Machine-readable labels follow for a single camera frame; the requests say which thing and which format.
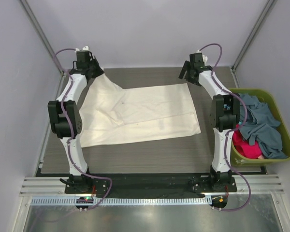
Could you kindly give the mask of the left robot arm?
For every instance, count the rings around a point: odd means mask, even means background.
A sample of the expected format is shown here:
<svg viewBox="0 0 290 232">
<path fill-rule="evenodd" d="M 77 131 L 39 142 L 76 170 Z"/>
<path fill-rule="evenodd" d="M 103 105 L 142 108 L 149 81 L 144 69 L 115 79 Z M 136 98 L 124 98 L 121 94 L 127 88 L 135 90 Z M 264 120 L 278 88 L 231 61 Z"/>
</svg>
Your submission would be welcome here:
<svg viewBox="0 0 290 232">
<path fill-rule="evenodd" d="M 72 69 L 63 70 L 68 79 L 67 84 L 57 99 L 48 103 L 47 108 L 51 131 L 61 141 L 68 159 L 69 176 L 61 180 L 66 186 L 65 192 L 89 193 L 94 184 L 81 147 L 83 122 L 77 104 L 89 82 L 104 71 L 88 46 L 73 51 L 76 60 L 73 61 Z"/>
</svg>

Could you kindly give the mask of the olive green plastic bin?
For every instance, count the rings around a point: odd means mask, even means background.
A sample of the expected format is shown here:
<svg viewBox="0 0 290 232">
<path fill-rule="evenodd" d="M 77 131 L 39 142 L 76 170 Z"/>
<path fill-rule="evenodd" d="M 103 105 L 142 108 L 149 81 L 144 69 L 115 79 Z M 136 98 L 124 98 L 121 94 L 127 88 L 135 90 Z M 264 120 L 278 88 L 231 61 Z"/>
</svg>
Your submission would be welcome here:
<svg viewBox="0 0 290 232">
<path fill-rule="evenodd" d="M 282 119 L 281 113 L 276 105 L 276 102 L 273 96 L 262 89 L 253 89 L 253 88 L 233 88 L 231 89 L 233 93 L 247 93 L 249 95 L 257 96 L 259 101 L 265 102 L 268 104 L 269 109 L 274 116 L 274 118 L 281 122 L 281 125 L 277 128 L 277 131 L 281 134 L 282 143 L 283 143 L 283 152 L 288 156 L 286 159 L 248 159 L 242 155 L 240 155 L 232 143 L 231 148 L 231 162 L 233 166 L 265 166 L 272 163 L 284 162 L 290 160 L 290 135 L 285 126 L 285 123 Z"/>
</svg>

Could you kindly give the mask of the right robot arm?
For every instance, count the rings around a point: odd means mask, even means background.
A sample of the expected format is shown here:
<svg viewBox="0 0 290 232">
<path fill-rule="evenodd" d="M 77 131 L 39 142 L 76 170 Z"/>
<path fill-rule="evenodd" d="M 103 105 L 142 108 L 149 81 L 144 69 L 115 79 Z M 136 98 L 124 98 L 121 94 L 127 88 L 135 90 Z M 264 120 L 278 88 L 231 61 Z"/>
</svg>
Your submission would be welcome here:
<svg viewBox="0 0 290 232">
<path fill-rule="evenodd" d="M 213 68 L 206 65 L 206 60 L 207 57 L 201 51 L 190 54 L 179 75 L 180 79 L 203 87 L 212 100 L 209 120 L 214 131 L 214 157 L 209 176 L 200 185 L 214 192 L 236 192 L 230 156 L 233 130 L 239 122 L 240 102 L 218 80 Z"/>
</svg>

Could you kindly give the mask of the cream white t shirt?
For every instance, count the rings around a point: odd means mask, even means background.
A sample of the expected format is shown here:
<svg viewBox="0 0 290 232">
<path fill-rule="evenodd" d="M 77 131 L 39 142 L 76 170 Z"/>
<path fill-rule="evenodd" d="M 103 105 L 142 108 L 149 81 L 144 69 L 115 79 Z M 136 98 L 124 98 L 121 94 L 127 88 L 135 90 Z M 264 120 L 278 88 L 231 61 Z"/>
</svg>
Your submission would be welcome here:
<svg viewBox="0 0 290 232">
<path fill-rule="evenodd" d="M 83 148 L 201 133 L 187 84 L 123 89 L 103 74 L 90 85 L 79 113 Z"/>
</svg>

